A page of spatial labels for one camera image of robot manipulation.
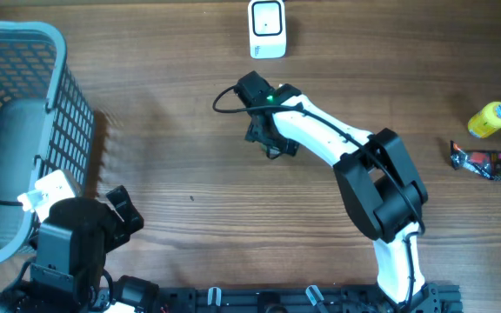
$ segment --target wooden table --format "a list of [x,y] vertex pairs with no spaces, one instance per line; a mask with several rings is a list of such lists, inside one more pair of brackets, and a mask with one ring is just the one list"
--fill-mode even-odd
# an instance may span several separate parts
[[[246,3],[0,9],[1,20],[63,32],[97,117],[88,194],[123,184],[145,218],[106,269],[199,288],[376,282],[372,244],[330,167],[305,148],[270,161],[243,140],[246,114],[212,111],[217,93],[257,70],[350,125],[395,130],[430,195],[427,280],[459,284],[465,312],[501,311],[501,183],[448,161],[450,139],[501,150],[501,130],[485,140],[466,130],[501,100],[501,2],[289,1],[286,11],[287,56],[257,61]],[[0,265],[0,290],[24,258]]]

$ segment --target blue basket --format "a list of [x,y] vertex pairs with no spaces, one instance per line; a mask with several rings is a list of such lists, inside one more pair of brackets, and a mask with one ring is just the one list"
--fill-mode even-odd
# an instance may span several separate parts
[[[61,33],[47,23],[0,22],[0,200],[70,170],[82,192],[94,114],[66,64]],[[0,205],[0,262],[29,249],[36,215]]]

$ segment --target yellow cylinder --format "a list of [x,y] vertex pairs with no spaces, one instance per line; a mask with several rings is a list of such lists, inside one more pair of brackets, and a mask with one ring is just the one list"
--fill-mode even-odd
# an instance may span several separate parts
[[501,129],[501,102],[486,104],[469,120],[467,128],[477,138],[487,138]]

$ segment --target can lid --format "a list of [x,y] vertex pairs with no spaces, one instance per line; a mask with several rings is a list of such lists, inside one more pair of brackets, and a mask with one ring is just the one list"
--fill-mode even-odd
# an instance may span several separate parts
[[488,103],[483,112],[487,123],[496,128],[501,127],[501,102]]

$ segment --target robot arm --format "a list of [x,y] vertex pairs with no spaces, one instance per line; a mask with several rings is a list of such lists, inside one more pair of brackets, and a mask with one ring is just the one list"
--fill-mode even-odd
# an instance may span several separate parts
[[[428,195],[399,137],[391,130],[372,135],[353,128],[321,111],[289,84],[274,90],[256,72],[241,78],[234,90],[252,117],[247,140],[290,155],[295,155],[302,144],[334,169],[347,213],[359,230],[373,240],[377,282],[385,295],[398,304],[418,293],[424,277],[418,266],[417,241],[410,234],[419,232],[419,223],[397,188],[403,190],[418,216]],[[259,110],[264,106],[270,109]],[[333,126],[376,155],[392,177],[383,176],[372,182],[369,172],[375,166],[368,154]],[[393,186],[392,180],[399,186]]]

